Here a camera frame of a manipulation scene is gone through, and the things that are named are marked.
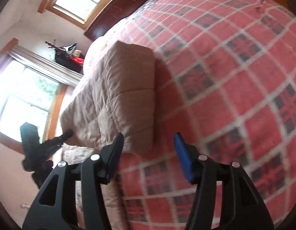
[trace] white wall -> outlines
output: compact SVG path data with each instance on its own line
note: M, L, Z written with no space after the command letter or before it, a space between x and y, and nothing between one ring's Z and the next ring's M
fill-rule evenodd
M44 41L69 46L78 43L78 49L86 54L91 41L84 30L49 12L37 12L42 0L10 0L0 14L0 50L12 39L28 47L34 53L50 57Z
M23 159L23 155L0 144L0 201L19 226L27 214L27 209L20 205L31 205L38 193L31 173L21 166Z
M9 0L0 13L0 37L14 24L16 24L25 9L24 4L29 0Z
M74 87L72 86L68 86L64 99L62 101L62 105L60 107L60 111L59 111L59 118L62 115L62 112L66 109L66 107L70 104L71 102L71 97L72 97L72 92L74 90ZM60 136L62 135L63 131L62 131L62 127L60 124L60 120L58 120L57 122L57 127L56 127L56 131L55 131L55 136ZM56 167L56 165L58 164L58 162L61 160L61 154L62 154L62 149L59 149L53 156L52 156L52 161L53 161L53 167Z

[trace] dark wood furniture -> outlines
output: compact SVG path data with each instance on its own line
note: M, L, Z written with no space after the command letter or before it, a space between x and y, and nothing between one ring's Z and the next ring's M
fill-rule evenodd
M112 0L92 24L84 35L94 41L112 28L118 21L131 15L147 0Z

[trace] wooden window frame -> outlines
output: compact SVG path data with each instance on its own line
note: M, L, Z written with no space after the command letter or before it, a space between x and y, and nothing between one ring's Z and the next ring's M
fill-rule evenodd
M12 38L1 50L0 50L0 68L2 68L1 66L1 61L3 60L3 58L5 57L6 53L12 49L12 47L16 44L19 43L19 40L16 38Z
M5 54L8 50L10 50L12 48L11 45L12 43L17 42L16 40L11 40L1 51L0 51L0 58L2 58L3 55L3 51L5 51ZM11 56L7 57L4 59L6 62L10 62L13 60L13 58ZM48 116L48 120L46 123L46 128L45 128L45 137L44 140L47 139L52 139L55 137L55 131L56 131L56 127L57 127L57 122L59 119L59 112L60 112L60 108L64 99L64 96L66 94L66 90L67 90L68 85L66 84L62 84L59 83L58 88L56 90L56 94L55 94L55 98L52 102L51 108L50 108L50 114ZM1 109L1 113L0 113L0 120L1 120L1 116L3 114L5 105L3 105L3 108ZM24 154L23 151L23 147L22 147L22 143L18 142L8 136L6 136L5 134L0 132L0 143L3 144L4 146L17 151L20 154Z
M64 18L67 21L75 24L83 30L86 30L90 26L90 24L95 20L95 18L101 13L101 11L111 2L111 0L100 0L100 2L97 4L94 10L88 16L88 18L85 21L83 21L83 23L81 23L79 19L75 19L76 16L74 16L75 18L73 18L72 14L70 14L71 16L69 16L68 14L54 8L56 1L57 0L42 0L37 11L42 14L45 10L48 10L58 15L59 17Z

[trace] bed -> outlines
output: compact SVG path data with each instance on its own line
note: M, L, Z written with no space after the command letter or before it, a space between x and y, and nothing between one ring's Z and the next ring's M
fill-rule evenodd
M240 162L279 224L296 202L296 16L272 0L153 0L104 39L104 51L119 40L158 58L154 145L123 153L118 170L131 229L185 227L196 188L173 149L178 131L214 160ZM220 195L221 184L212 228Z

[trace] window frame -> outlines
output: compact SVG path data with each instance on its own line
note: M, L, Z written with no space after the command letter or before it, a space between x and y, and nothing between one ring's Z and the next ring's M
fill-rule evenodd
M69 13L70 15L54 8L57 0L42 0L39 8L38 8L38 12L39 13L43 13L46 10L58 15L61 18L66 19L67 21L75 24L76 26L80 27L83 30L86 30L90 24L95 20L95 18L100 14L100 12L112 1L112 0L100 0L100 2L96 5L96 7L94 8L94 10L90 13L90 15L88 16L88 18L83 21L84 23L81 23L80 21L82 19L80 19L79 17L77 17L76 15L73 15L72 13Z
M15 60L15 59L12 58L11 56L8 56L8 58L5 61L8 62L8 64L9 64L13 60ZM46 125L45 125L43 141L46 141L48 139L52 139L52 138L55 137L55 131L56 131L57 122L58 122L58 119L59 119L60 108L61 108L61 105L62 105L62 102L63 102L63 98L64 98L64 96L66 94L67 87L68 87L68 85L66 85L66 84L63 84L63 83L58 84L58 88L57 88L57 90L55 92L51 107L49 109L49 114L48 114L47 122L46 122ZM3 107L1 109L0 121L1 121L1 117L2 117L2 114L3 114L4 109L5 109L6 103L8 101L8 98L9 97L7 97ZM4 146L14 150L14 151L17 151L20 154L24 154L21 142L18 142L17 140L14 140L14 139L6 136L5 134L3 134L1 132L0 132L0 143L3 144Z

